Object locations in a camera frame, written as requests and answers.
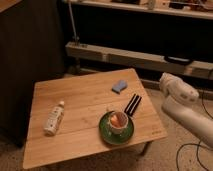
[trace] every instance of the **cup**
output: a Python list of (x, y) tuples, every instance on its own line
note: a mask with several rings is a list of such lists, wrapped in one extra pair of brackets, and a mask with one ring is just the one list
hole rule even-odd
[(114, 134), (121, 134), (123, 130), (127, 127), (129, 118), (127, 114), (114, 111), (109, 115), (109, 128)]

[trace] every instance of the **green plate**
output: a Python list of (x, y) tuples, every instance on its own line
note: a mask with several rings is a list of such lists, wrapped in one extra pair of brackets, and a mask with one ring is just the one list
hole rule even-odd
[(133, 135), (134, 133), (134, 125), (132, 122), (132, 119), (129, 117), (129, 123), (127, 125), (127, 128), (124, 129), (124, 131), (121, 134), (114, 134), (109, 129), (108, 124), (108, 118), (110, 113), (113, 111), (107, 112), (99, 122), (99, 131), (101, 134), (101, 137), (104, 141), (106, 141), (109, 144), (112, 145), (121, 145), (126, 143)]

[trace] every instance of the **floor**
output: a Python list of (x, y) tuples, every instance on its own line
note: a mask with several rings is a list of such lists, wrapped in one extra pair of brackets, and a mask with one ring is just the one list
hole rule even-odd
[[(148, 153), (141, 157), (139, 154), (143, 145), (137, 145), (128, 149), (119, 149), (112, 152), (83, 157), (71, 161), (59, 163), (50, 167), (40, 167), (29, 171), (175, 171), (176, 153), (178, 148), (185, 143), (198, 143), (198, 139), (185, 130), (175, 121), (170, 119), (161, 110), (164, 100), (162, 93), (158, 90), (146, 88), (153, 105), (168, 131), (168, 137), (152, 143)], [(213, 114), (213, 101), (204, 100), (205, 106)], [(201, 100), (193, 107), (197, 112), (205, 115)], [(22, 170), (24, 148), (18, 149), (12, 144), (0, 139), (0, 170), (20, 171)], [(213, 170), (213, 152), (200, 149), (201, 162)], [(180, 171), (202, 171), (196, 159), (196, 146), (186, 146), (179, 154)]]

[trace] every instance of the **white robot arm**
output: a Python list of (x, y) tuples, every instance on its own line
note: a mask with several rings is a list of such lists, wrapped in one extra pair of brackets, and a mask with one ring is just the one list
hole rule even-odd
[(197, 90), (168, 73), (163, 73), (160, 78), (160, 90), (166, 97), (163, 111), (213, 148), (213, 121), (191, 109), (199, 97)]

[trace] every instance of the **wooden table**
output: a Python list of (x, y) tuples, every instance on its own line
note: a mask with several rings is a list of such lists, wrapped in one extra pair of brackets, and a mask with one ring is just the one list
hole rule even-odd
[[(120, 94), (111, 91), (119, 80), (128, 87)], [(107, 109), (124, 111), (133, 94), (141, 95), (134, 116), (134, 134), (127, 144), (107, 145), (99, 135), (99, 120)], [(60, 128), (46, 137), (43, 125), (52, 108), (65, 101)], [(38, 82), (29, 122), (23, 168), (29, 169), (64, 160), (124, 148), (166, 137), (167, 133), (134, 69)]]

